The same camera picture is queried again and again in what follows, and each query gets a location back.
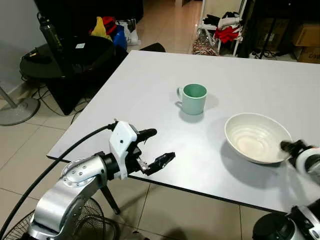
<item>white plastic bag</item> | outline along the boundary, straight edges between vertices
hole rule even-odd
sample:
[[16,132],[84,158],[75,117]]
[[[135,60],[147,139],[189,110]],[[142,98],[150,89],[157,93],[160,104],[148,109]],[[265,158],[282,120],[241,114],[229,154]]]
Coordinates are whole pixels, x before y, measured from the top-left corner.
[[138,38],[135,19],[117,20],[116,24],[124,27],[124,35],[128,46],[141,44],[141,41]]

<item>white ceramic bowl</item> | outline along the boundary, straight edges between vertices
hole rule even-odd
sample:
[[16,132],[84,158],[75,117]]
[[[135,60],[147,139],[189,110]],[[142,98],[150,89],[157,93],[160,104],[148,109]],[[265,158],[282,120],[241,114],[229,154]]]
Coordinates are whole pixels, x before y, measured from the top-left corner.
[[279,163],[288,154],[280,149],[281,141],[291,141],[289,132],[277,121],[257,113],[240,113],[224,125],[228,143],[249,161],[259,164]]

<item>grey wall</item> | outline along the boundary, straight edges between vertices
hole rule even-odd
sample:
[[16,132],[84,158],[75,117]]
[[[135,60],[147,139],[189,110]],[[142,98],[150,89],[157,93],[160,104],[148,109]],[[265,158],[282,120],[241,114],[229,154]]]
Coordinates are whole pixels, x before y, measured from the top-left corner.
[[37,12],[33,0],[0,0],[0,86],[7,93],[22,84],[21,57],[46,42]]

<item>cardboard box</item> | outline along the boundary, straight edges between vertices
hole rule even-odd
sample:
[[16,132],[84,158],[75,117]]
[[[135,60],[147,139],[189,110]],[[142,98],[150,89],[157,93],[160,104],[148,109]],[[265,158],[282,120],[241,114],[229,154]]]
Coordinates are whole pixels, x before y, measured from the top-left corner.
[[320,23],[301,24],[293,35],[292,43],[301,47],[320,47]]
[[293,53],[300,63],[320,64],[320,47],[296,47]]
[[[289,19],[280,18],[275,21],[272,33],[266,46],[266,50],[277,51],[289,21]],[[257,24],[258,32],[256,35],[255,48],[262,49],[264,47],[272,22],[273,18],[262,18],[259,20],[259,23]]]

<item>clothes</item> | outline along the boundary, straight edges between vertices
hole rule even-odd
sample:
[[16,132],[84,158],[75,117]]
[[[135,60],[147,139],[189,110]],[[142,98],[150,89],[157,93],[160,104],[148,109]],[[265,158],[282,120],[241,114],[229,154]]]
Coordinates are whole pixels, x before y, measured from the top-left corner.
[[109,35],[106,33],[106,28],[104,26],[103,20],[100,16],[96,17],[96,25],[91,32],[91,36],[96,36],[96,37],[102,37],[105,39],[108,39],[112,42],[112,39]]
[[237,12],[227,11],[222,18],[225,19],[225,18],[236,18],[236,17],[239,17],[239,14]]
[[116,20],[114,17],[104,16],[102,21],[107,35],[111,35],[117,29]]
[[228,27],[232,27],[233,29],[236,29],[236,28],[239,27],[239,24],[226,25],[226,26],[224,26],[221,30],[225,30],[225,29],[228,28]]
[[211,24],[213,26],[217,26],[219,23],[220,17],[213,16],[210,14],[206,15],[206,18],[203,20],[204,24]]
[[227,27],[225,30],[217,29],[214,34],[214,37],[220,39],[224,44],[228,41],[236,39],[238,36],[238,28],[233,29],[231,26]]
[[238,25],[242,19],[240,17],[227,17],[221,18],[218,23],[218,29],[222,29],[224,26],[227,25]]

